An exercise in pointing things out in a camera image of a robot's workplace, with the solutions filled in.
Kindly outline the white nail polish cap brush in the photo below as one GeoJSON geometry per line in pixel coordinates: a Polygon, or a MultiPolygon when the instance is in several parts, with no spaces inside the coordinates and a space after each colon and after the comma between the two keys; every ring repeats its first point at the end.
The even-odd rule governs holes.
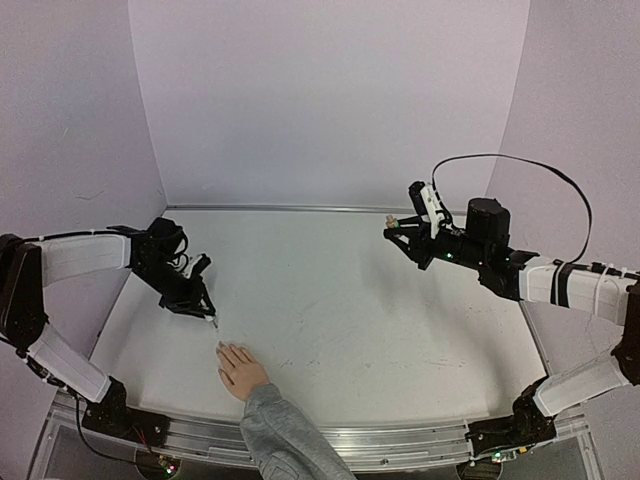
{"type": "Polygon", "coordinates": [[[218,329],[219,328],[219,320],[218,317],[216,315],[213,316],[206,316],[205,317],[206,322],[211,325],[214,329],[218,329]]]}

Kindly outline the nail polish bottle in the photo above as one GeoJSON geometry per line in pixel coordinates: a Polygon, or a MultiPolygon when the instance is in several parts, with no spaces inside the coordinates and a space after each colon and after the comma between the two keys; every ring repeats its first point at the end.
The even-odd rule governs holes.
{"type": "Polygon", "coordinates": [[[389,229],[394,229],[399,227],[398,220],[392,215],[386,216],[386,227],[389,229]]]}

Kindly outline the grey sleeved forearm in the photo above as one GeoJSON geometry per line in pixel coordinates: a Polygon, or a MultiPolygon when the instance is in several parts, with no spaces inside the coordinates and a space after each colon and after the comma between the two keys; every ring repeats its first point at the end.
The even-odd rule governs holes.
{"type": "Polygon", "coordinates": [[[256,388],[245,403],[240,430],[264,479],[352,479],[326,438],[279,389],[256,388]]]}

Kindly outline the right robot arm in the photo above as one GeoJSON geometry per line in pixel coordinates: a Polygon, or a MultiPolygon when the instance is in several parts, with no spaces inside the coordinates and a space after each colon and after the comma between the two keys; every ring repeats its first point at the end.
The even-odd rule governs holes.
{"type": "Polygon", "coordinates": [[[562,411],[611,390],[639,383],[639,275],[594,262],[550,260],[509,246],[510,213],[497,200],[474,198],[464,228],[457,229],[431,193],[418,194],[416,214],[389,216],[383,231],[421,270],[442,260],[474,270],[500,298],[545,303],[586,312],[623,329],[620,342],[572,370],[526,387],[506,417],[476,421],[467,439],[475,454],[529,447],[556,435],[562,411]]]}

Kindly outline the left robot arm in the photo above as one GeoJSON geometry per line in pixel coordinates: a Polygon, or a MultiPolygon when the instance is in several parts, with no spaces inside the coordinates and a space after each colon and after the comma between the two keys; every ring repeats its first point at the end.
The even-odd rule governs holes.
{"type": "Polygon", "coordinates": [[[51,235],[1,237],[1,340],[44,382],[97,405],[98,423],[116,437],[131,433],[126,389],[87,357],[71,323],[87,316],[98,329],[107,303],[99,299],[104,274],[132,275],[158,297],[160,308],[216,324],[205,284],[211,260],[192,255],[184,228],[158,217],[143,229],[124,225],[51,235]]]}

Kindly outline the mannequin hand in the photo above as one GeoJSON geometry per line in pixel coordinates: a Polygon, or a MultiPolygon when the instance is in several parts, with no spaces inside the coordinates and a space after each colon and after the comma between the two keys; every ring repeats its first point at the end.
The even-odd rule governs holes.
{"type": "Polygon", "coordinates": [[[220,342],[216,356],[220,379],[234,398],[246,402],[256,388],[270,383],[265,368],[247,348],[220,342]]]}

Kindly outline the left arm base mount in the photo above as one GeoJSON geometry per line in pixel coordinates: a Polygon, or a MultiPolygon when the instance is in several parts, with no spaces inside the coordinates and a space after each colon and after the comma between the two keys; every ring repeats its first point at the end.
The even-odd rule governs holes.
{"type": "Polygon", "coordinates": [[[127,406],[123,410],[109,410],[93,405],[83,414],[81,426],[102,435],[159,448],[167,439],[170,419],[127,406]]]}

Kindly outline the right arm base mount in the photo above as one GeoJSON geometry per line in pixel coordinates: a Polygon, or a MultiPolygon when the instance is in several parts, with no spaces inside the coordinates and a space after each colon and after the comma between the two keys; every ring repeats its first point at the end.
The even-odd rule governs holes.
{"type": "Polygon", "coordinates": [[[543,421],[540,428],[518,426],[514,416],[473,422],[465,434],[465,439],[471,442],[475,458],[521,447],[532,447],[555,437],[556,428],[553,421],[543,421]]]}

